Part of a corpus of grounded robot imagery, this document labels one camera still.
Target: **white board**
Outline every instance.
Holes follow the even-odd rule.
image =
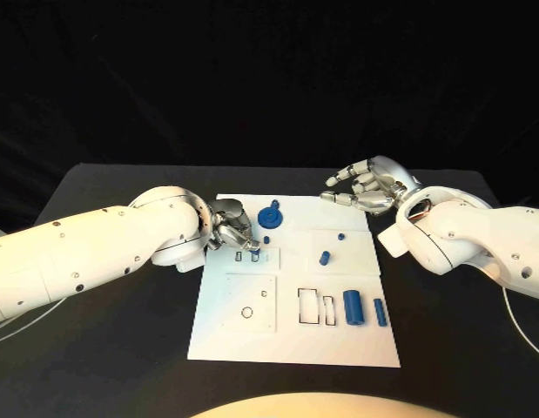
[[[386,327],[377,326],[373,308],[373,299],[380,298],[388,317],[388,302],[382,292],[364,213],[310,196],[218,195],[218,199],[220,198],[241,201],[252,221],[255,238],[262,242],[262,237],[265,235],[269,237],[269,243],[261,245],[259,254],[264,252],[274,254],[269,260],[275,259],[275,253],[280,256],[277,264],[269,262],[255,269],[249,266],[242,267],[241,262],[236,264],[232,248],[223,247],[216,252],[208,251],[187,358],[399,367],[390,321],[388,318]],[[280,202],[284,220],[277,229],[267,230],[256,224],[256,214],[274,199]],[[344,233],[346,238],[334,243],[334,249],[330,251],[333,263],[321,266],[320,254],[317,255],[316,252],[339,233]],[[256,313],[254,308],[248,319],[241,315],[241,309],[245,307],[242,304],[248,303],[249,297],[226,299],[220,296],[228,288],[231,289],[228,292],[238,292],[238,287],[226,284],[226,278],[233,275],[241,276],[241,280],[245,280],[245,277],[252,278],[251,281],[244,281],[241,294],[258,294],[259,287],[268,285],[264,280],[274,279],[272,331],[269,327],[267,327],[268,331],[264,329],[265,316],[261,316],[262,326],[251,325],[249,320]],[[317,289],[317,325],[298,323],[300,288]],[[341,293],[350,289],[359,290],[360,293],[366,318],[362,326],[350,326],[346,323]],[[324,296],[333,298],[333,304],[324,303]],[[330,320],[333,309],[336,326],[326,325],[326,307],[328,307]],[[233,321],[229,322],[228,329],[220,325],[225,315]]]

